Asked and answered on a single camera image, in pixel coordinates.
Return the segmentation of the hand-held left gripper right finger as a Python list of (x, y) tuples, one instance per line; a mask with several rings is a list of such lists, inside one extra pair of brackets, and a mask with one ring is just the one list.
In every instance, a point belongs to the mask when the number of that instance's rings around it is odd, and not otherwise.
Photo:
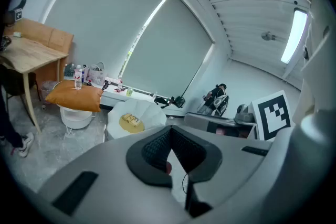
[(170, 224), (264, 224), (261, 195), (250, 180), (270, 143), (170, 127), (173, 194)]

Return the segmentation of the light wooden table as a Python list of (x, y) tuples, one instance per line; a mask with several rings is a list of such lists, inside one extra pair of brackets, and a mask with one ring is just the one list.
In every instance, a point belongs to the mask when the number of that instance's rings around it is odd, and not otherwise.
[(36, 41), (23, 37), (10, 37), (11, 44), (0, 52), (0, 63), (23, 75), (23, 85), (26, 102), (31, 119), (37, 129), (38, 134), (41, 130), (34, 114), (33, 103), (29, 89), (29, 73), (50, 63), (57, 63), (56, 77), (60, 80), (60, 61), (68, 56), (67, 53), (54, 50)]

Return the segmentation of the white round side table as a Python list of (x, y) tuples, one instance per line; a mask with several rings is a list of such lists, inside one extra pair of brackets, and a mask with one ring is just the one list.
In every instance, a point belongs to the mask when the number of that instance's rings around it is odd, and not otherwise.
[(97, 115), (96, 112), (73, 110), (60, 105), (59, 108), (61, 120), (66, 127), (65, 137), (74, 137), (73, 130), (87, 127)]

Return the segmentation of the orange cushion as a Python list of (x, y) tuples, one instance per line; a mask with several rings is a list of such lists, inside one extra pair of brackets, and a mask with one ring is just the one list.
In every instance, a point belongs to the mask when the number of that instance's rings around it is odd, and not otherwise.
[(75, 88), (75, 82), (64, 80), (55, 85), (46, 101), (72, 110), (100, 112), (103, 90), (94, 86)]

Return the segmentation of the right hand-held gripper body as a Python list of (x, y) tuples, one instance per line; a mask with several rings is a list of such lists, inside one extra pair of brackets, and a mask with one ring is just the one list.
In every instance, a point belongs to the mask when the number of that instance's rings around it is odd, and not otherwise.
[(254, 115), (254, 123), (236, 122), (232, 126), (208, 123), (207, 131), (219, 135), (273, 141), (277, 133), (291, 127), (290, 107), (283, 90), (252, 101), (248, 112)]

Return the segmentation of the grey roller blind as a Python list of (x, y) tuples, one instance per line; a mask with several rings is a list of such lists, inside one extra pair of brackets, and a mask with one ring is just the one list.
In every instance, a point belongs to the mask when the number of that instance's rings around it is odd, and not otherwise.
[(103, 63), (116, 78), (146, 20), (162, 0), (56, 0), (48, 26), (73, 34), (69, 61)]
[(212, 43), (181, 0), (166, 0), (136, 44), (122, 81), (165, 97), (181, 96)]

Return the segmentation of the white egg-shaped beanbag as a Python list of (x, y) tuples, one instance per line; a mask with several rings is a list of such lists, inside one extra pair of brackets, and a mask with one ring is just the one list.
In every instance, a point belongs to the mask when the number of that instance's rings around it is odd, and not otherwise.
[(108, 113), (108, 124), (104, 131), (107, 141), (132, 135), (119, 125), (120, 117), (127, 113), (133, 114), (143, 122), (144, 131), (165, 126), (166, 124), (166, 115), (163, 110), (154, 103), (136, 99), (118, 102)]

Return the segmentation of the clear water bottle pink label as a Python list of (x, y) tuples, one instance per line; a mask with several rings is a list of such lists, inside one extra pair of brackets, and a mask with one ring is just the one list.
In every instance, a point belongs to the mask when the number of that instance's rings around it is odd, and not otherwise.
[(75, 89), (80, 90), (82, 87), (82, 69), (81, 65), (77, 65), (74, 70), (74, 82), (75, 82)]

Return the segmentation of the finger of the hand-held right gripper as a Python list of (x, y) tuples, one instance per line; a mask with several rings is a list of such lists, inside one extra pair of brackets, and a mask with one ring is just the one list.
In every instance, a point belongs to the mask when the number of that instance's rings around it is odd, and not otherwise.
[(227, 119), (219, 116), (204, 115), (198, 113), (186, 113), (184, 116), (184, 123), (188, 126), (203, 126), (207, 125), (209, 122), (217, 123), (224, 126), (232, 126), (233, 120)]

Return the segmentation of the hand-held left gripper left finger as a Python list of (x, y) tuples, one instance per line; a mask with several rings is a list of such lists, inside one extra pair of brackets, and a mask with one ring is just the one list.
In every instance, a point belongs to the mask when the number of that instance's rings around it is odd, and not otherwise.
[[(58, 170), (35, 193), (26, 190), (33, 207), (54, 224), (182, 224), (189, 214), (170, 188), (149, 186), (127, 166), (127, 151), (137, 141), (163, 130), (156, 127), (139, 134), (101, 143)], [(57, 198), (83, 172), (97, 175), (72, 214)]]

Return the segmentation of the person's cream t-shirt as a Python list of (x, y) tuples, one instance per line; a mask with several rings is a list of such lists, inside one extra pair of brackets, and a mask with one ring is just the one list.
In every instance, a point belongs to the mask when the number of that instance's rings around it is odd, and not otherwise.
[(280, 224), (305, 208), (319, 209), (336, 164), (336, 12), (329, 0), (311, 0), (306, 49), (295, 127), (277, 134), (289, 142), (263, 203), (263, 224)]

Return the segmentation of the pink waste basket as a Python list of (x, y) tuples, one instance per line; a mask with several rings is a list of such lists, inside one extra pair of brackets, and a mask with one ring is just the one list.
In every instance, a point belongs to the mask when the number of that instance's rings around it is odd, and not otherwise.
[(50, 92), (53, 90), (53, 88), (58, 84), (57, 81), (44, 81), (40, 86), (40, 94), (43, 101), (43, 105), (49, 104), (49, 102), (46, 101), (47, 95), (50, 94)]

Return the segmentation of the pink tote bag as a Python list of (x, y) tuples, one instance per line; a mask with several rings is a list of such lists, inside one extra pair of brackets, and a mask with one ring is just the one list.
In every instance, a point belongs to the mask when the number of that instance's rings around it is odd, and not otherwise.
[(107, 71), (103, 62), (91, 65), (88, 69), (86, 81), (103, 86), (106, 79)]

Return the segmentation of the white window ledge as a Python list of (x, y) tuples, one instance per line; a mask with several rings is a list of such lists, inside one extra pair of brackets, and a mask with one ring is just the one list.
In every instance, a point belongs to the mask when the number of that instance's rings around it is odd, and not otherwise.
[[(103, 91), (101, 96), (100, 104), (108, 107), (114, 107), (118, 102), (124, 102), (128, 99), (144, 100), (154, 103), (154, 98), (150, 96), (148, 92), (140, 91), (134, 89), (130, 96), (127, 96), (127, 91), (116, 92), (115, 89), (118, 86), (118, 81), (116, 79), (111, 79), (106, 77), (106, 80), (110, 82), (108, 87)], [(175, 105), (167, 106), (163, 109), (164, 113), (168, 116), (184, 116), (186, 112), (183, 108), (177, 108)]]

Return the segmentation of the dark grey machine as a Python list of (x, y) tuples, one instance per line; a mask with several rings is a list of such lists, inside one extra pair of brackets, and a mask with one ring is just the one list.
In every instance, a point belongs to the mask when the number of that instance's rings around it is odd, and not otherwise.
[(248, 112), (248, 106), (245, 104), (241, 104), (237, 110), (236, 115), (234, 117), (236, 122), (245, 122), (245, 123), (254, 123), (254, 115)]

